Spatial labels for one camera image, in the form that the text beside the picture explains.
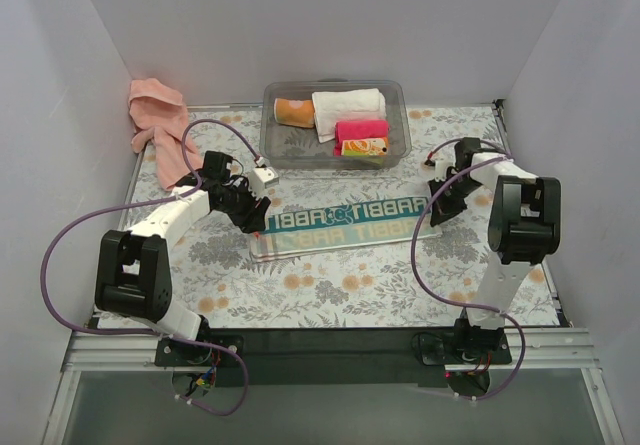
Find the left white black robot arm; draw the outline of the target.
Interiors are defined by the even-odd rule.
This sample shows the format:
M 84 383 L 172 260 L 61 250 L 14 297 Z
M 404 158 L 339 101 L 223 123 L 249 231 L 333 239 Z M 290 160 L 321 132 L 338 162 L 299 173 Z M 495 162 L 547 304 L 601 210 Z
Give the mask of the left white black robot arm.
M 214 331 L 173 293 L 170 253 L 199 220 L 225 214 L 242 233 L 266 229 L 267 189 L 277 173 L 263 159 L 245 175 L 231 172 L 231 156 L 209 151 L 202 168 L 180 179 L 173 195 L 125 231 L 107 232 L 100 244 L 95 304 L 131 318 L 163 338 L 171 353 L 193 365 L 223 351 L 241 353 L 240 336 Z

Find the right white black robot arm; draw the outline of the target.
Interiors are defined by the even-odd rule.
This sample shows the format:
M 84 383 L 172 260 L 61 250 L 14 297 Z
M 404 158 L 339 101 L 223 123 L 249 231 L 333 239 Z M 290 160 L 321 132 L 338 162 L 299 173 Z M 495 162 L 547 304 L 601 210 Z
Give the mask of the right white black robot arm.
M 505 313 L 527 275 L 556 252 L 561 231 L 561 185 L 519 166 L 500 147 L 465 137 L 451 140 L 455 159 L 433 153 L 426 165 L 435 171 L 429 189 L 435 198 L 430 223 L 442 225 L 466 210 L 466 199 L 480 187 L 493 201 L 487 226 L 487 269 L 475 301 L 462 308 L 454 325 L 421 334 L 416 347 L 426 365 L 488 365 L 510 362 L 504 333 Z

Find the rabbit print towel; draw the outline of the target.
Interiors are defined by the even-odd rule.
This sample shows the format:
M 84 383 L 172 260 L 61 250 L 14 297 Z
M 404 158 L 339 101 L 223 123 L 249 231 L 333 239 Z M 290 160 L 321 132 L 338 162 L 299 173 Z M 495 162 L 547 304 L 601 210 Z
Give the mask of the rabbit print towel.
M 249 254 L 263 262 L 438 237 L 441 229 L 428 219 L 414 231 L 427 203 L 426 197 L 401 197 L 272 215 L 266 230 L 249 238 Z

